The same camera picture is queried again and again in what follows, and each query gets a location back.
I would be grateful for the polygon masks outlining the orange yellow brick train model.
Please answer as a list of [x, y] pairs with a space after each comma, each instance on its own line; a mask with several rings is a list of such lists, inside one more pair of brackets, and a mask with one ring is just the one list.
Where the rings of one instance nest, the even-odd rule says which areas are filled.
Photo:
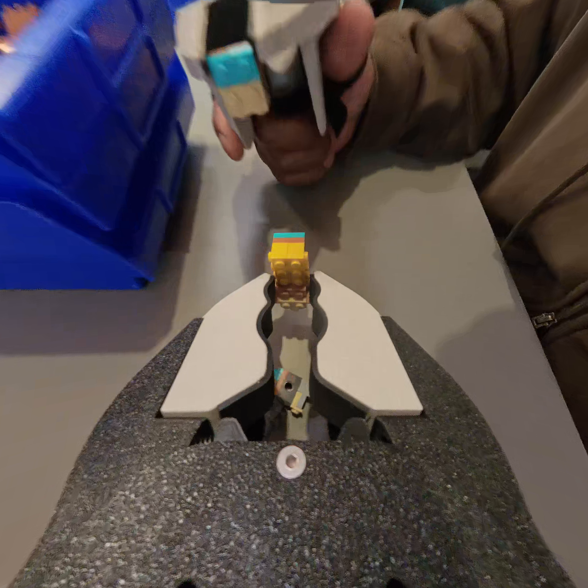
[[304, 309], [310, 301], [311, 272], [305, 232], [273, 234], [268, 261], [275, 279], [275, 302], [283, 309]]

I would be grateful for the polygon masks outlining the person's right hand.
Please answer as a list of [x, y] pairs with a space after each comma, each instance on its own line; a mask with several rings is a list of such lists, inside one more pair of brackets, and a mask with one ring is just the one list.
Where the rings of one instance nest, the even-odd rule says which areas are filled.
[[281, 118], [269, 112], [254, 119], [256, 151], [281, 184], [300, 187], [321, 180], [350, 143], [375, 80], [369, 56], [375, 24], [366, 1], [346, 1], [320, 40], [320, 64], [329, 80], [346, 82], [361, 73], [342, 94], [347, 117], [338, 135], [331, 130], [321, 135], [311, 113]]

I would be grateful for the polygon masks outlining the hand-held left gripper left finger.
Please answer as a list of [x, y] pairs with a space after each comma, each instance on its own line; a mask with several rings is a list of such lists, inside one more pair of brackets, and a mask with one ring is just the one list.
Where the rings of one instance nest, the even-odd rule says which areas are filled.
[[203, 317], [160, 408], [164, 418], [262, 418], [272, 407], [272, 278], [263, 273]]

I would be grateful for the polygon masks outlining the small grey brick model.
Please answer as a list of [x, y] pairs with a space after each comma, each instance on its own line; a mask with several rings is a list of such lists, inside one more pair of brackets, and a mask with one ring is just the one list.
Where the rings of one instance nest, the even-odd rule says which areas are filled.
[[284, 368], [274, 369], [275, 396], [293, 417], [302, 417], [310, 397], [307, 380]]

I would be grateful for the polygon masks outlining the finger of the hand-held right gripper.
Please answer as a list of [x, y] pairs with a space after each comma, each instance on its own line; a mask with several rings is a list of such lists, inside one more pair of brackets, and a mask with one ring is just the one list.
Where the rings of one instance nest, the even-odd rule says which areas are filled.
[[191, 1], [176, 10], [176, 54], [189, 79], [217, 88], [206, 63], [209, 9], [215, 1]]
[[247, 33], [262, 75], [286, 75], [301, 54], [305, 72], [320, 76], [319, 39], [339, 9], [339, 1], [248, 1]]

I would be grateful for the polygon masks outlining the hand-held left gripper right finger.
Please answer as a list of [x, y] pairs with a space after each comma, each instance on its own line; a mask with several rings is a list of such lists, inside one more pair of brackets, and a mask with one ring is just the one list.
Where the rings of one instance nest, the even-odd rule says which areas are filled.
[[423, 405], [379, 312], [355, 291], [312, 276], [312, 403], [325, 417], [420, 416]]

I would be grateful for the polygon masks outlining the blue plastic bin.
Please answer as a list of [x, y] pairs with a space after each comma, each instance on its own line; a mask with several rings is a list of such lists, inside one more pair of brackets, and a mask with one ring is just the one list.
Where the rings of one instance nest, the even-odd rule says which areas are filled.
[[175, 57], [167, 75], [165, 93], [145, 134], [136, 134], [128, 118], [110, 103], [81, 125], [70, 115], [54, 121], [24, 109], [8, 116], [1, 112], [1, 175], [12, 178], [12, 188], [2, 188], [1, 195], [24, 202], [37, 198], [33, 190], [46, 198], [52, 193], [54, 207], [69, 209], [100, 229], [113, 229], [150, 140], [155, 138], [156, 149], [162, 152], [165, 141], [157, 132], [170, 129], [174, 119], [187, 138], [194, 104]]
[[187, 155], [174, 119], [139, 158], [114, 228], [58, 212], [1, 203], [2, 290], [131, 290], [152, 282]]
[[1, 56], [1, 112], [81, 125], [110, 103], [145, 134], [172, 60], [170, 1], [41, 1]]

